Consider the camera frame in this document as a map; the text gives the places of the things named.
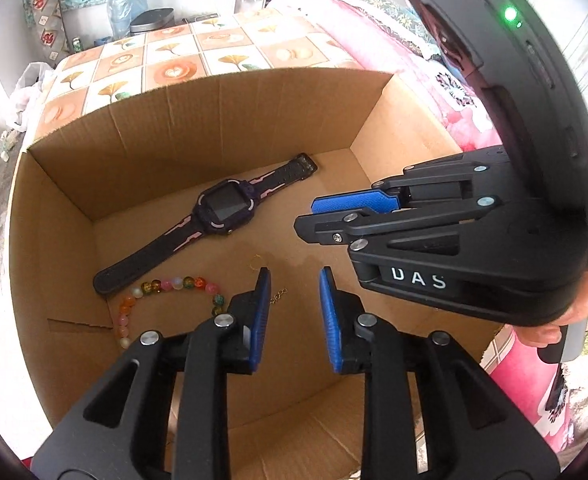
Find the right hand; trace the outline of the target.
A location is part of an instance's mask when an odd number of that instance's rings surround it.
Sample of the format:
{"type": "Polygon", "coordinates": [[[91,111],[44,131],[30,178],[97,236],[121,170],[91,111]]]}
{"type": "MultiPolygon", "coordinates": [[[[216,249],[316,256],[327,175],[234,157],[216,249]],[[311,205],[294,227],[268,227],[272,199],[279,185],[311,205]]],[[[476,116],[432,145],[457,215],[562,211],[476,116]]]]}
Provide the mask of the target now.
{"type": "Polygon", "coordinates": [[[588,272],[582,276],[578,294],[564,315],[541,326],[514,326],[513,329],[522,344],[534,348],[546,348],[549,344],[557,344],[560,341],[562,326],[582,321],[588,322],[588,272]]]}

